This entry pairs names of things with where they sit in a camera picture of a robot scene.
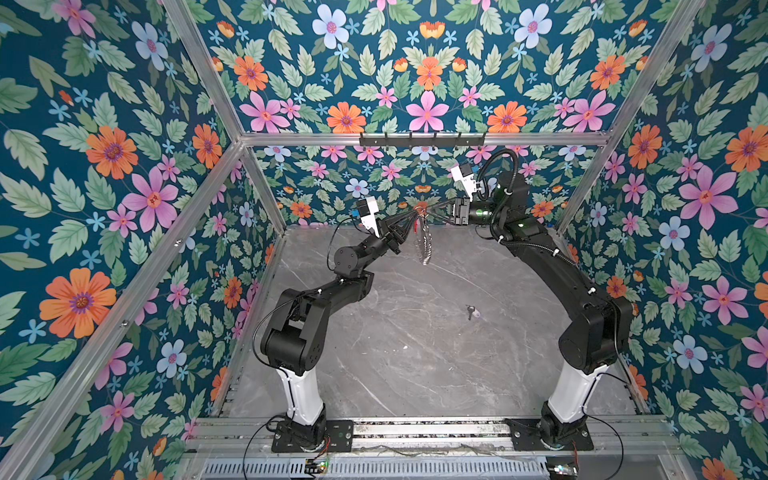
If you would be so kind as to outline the red keyring with metal rings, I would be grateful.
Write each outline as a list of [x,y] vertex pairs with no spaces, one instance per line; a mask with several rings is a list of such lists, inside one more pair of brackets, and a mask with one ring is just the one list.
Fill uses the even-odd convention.
[[416,217],[414,221],[414,232],[416,234],[416,244],[419,249],[421,263],[428,265],[432,259],[432,235],[428,222],[429,205],[425,202],[419,202],[415,207]]

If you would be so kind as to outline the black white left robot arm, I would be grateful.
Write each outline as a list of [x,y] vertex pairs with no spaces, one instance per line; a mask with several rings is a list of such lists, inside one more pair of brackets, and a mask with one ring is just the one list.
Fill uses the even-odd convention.
[[331,316],[367,297],[374,281],[369,266],[388,252],[398,254],[418,217],[413,211],[375,220],[364,240],[336,250],[330,264],[332,281],[311,289],[286,289],[280,295],[259,351],[278,373],[287,400],[278,432],[297,447],[313,451],[328,443],[327,411],[315,367]]

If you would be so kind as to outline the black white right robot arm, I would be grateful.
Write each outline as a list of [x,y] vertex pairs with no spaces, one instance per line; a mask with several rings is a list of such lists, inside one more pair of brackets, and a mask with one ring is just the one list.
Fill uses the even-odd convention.
[[558,339],[563,367],[532,434],[542,446],[561,449],[587,435],[586,407],[598,382],[628,348],[633,307],[624,297],[601,291],[528,212],[528,185],[516,168],[502,173],[495,186],[488,185],[490,165],[503,157],[519,162],[514,151],[503,149],[479,168],[451,168],[452,180],[465,195],[454,200],[450,222],[487,227],[490,239],[530,267],[568,314],[570,323]]

